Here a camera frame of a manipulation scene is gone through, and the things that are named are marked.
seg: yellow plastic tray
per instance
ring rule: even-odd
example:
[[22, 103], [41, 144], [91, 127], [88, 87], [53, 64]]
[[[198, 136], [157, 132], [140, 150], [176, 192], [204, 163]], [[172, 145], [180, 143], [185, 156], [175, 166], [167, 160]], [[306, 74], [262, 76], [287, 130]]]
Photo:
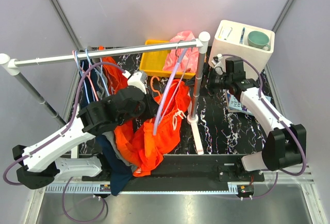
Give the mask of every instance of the yellow plastic tray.
[[[146, 40], [145, 45], [165, 43], [168, 41], [159, 41], [159, 40]], [[165, 60], [167, 54], [170, 53], [170, 50], [164, 51], [155, 51], [155, 52], [146, 52], [142, 54], [140, 62], [140, 70], [146, 72], [149, 76], [159, 76], [159, 77], [170, 77], [171, 71], [163, 71]], [[185, 73], [184, 78], [190, 79], [194, 76], [194, 73]], [[177, 72], [175, 74], [176, 78], [181, 78], [182, 73]]]

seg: pink cloth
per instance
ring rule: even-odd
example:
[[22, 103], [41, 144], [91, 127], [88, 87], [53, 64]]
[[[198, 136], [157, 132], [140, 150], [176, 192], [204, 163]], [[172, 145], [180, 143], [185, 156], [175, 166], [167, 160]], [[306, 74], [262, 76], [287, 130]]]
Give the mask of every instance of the pink cloth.
[[[173, 37], [170, 42], [178, 42], [180, 40], [182, 41], [191, 41], [195, 39], [194, 34], [190, 30], [182, 31], [179, 32], [175, 37]], [[183, 49], [178, 49], [177, 50], [177, 56], [179, 57], [180, 54], [182, 53]], [[175, 50], [171, 50], [171, 52], [167, 55], [166, 60], [165, 60], [165, 65], [163, 67], [163, 71], [172, 71], [178, 57], [175, 56]], [[178, 72], [183, 72], [183, 70], [186, 67], [188, 58], [190, 58], [187, 71], [189, 73], [195, 73], [197, 70], [197, 61], [198, 61], [198, 48], [194, 47], [192, 50], [188, 49], [186, 52], [185, 56], [183, 57], [179, 67], [178, 67]]]

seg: marble tabletop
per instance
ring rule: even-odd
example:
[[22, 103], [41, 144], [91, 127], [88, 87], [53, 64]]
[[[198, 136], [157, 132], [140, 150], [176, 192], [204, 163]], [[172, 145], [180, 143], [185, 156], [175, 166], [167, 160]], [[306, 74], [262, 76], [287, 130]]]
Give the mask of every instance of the marble tabletop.
[[[139, 69], [141, 56], [142, 54], [128, 54], [113, 56], [113, 58], [123, 69], [133, 73]], [[264, 94], [272, 97], [265, 71], [262, 72], [261, 76]], [[154, 88], [162, 92], [167, 81], [168, 78], [161, 77], [159, 84], [154, 81]], [[262, 150], [265, 136], [259, 122], [250, 115], [229, 113], [225, 90], [218, 92], [213, 97], [200, 96], [197, 114], [199, 117], [198, 128], [206, 154], [250, 154]], [[137, 120], [135, 129], [140, 125], [141, 122]], [[180, 136], [181, 141], [171, 154], [196, 154], [191, 127], [186, 121], [182, 122]], [[97, 150], [94, 140], [80, 146], [80, 153], [82, 154], [90, 154]]]

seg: gray floor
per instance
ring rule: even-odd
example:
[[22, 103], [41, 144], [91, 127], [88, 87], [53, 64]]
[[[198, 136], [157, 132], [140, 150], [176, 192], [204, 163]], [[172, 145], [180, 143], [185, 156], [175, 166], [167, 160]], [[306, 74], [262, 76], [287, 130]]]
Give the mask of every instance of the gray floor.
[[[256, 188], [256, 195], [267, 191], [264, 185], [256, 185]], [[67, 194], [66, 209], [86, 196]], [[119, 195], [110, 196], [106, 201], [108, 214], [105, 211], [95, 223], [312, 223], [298, 185], [277, 185], [269, 196], [243, 202], [203, 195]], [[100, 202], [89, 199], [69, 214], [79, 220], [89, 220], [101, 207]], [[37, 223], [74, 223], [61, 213], [61, 194], [46, 194]]]

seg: white box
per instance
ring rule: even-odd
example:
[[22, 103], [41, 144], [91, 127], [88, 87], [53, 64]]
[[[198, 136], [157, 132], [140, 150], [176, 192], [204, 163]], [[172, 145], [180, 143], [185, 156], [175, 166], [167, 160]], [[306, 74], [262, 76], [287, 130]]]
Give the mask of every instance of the white box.
[[[230, 32], [227, 39], [224, 40], [224, 37], [219, 38], [219, 36], [222, 35], [223, 29], [230, 27], [233, 29]], [[243, 37], [243, 43], [240, 44], [241, 34], [244, 27], [245, 27], [245, 32]], [[251, 47], [248, 45], [247, 42], [248, 34], [254, 30], [261, 31], [269, 37], [270, 40], [269, 51], [263, 49], [257, 49], [255, 47]], [[271, 30], [262, 29], [251, 25], [236, 23], [228, 20], [222, 20], [214, 37], [215, 38], [213, 41], [211, 54], [209, 58], [209, 65], [212, 67], [214, 67], [214, 65], [211, 63], [211, 61], [213, 60], [213, 57], [215, 57], [216, 55], [233, 54], [247, 60], [253, 66], [255, 66], [259, 72], [261, 72], [265, 68], [267, 61], [274, 52], [275, 33]], [[223, 58], [222, 61], [223, 65], [225, 65], [224, 60], [226, 58], [228, 58], [228, 56]], [[247, 64], [244, 64], [244, 70], [246, 72], [246, 78], [253, 78], [254, 80], [258, 78], [254, 70], [250, 68]]]

